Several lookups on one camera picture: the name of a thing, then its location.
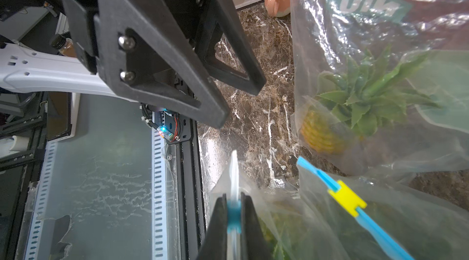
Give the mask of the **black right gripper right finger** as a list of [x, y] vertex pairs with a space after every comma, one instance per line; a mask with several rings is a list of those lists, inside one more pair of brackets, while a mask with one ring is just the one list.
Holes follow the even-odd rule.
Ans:
[[241, 259], [272, 260], [251, 196], [241, 194]]

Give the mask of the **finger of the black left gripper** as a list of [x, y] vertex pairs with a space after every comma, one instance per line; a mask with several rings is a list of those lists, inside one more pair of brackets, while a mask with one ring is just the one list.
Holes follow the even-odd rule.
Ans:
[[[266, 77], [244, 33], [233, 0], [163, 0], [208, 74], [238, 90], [257, 95]], [[225, 39], [238, 58], [236, 70], [216, 57]]]

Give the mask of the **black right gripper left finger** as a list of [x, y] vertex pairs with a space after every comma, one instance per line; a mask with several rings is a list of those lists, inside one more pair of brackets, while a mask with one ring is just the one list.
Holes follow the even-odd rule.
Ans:
[[227, 259], [228, 207], [226, 194], [217, 198], [197, 260]]

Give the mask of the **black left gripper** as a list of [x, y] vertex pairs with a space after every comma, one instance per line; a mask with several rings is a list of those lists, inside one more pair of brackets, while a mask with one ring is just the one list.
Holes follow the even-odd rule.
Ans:
[[214, 128], [229, 107], [193, 41], [196, 0], [62, 0], [82, 64], [122, 98]]

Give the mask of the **clear zip bag white seal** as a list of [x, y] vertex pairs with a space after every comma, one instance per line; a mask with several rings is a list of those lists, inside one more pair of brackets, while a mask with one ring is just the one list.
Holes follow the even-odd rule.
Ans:
[[210, 193], [210, 200], [251, 196], [260, 227], [275, 260], [327, 260], [318, 240], [315, 218], [300, 198], [299, 187], [259, 189], [243, 172], [233, 151], [226, 170]]

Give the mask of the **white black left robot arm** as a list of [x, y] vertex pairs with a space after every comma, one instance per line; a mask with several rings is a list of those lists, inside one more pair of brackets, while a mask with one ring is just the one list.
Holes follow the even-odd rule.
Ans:
[[[1, 19], [52, 0], [1, 0]], [[75, 57], [1, 42], [1, 88], [113, 96], [214, 128], [230, 113], [219, 80], [257, 95], [266, 78], [232, 0], [58, 0]]]

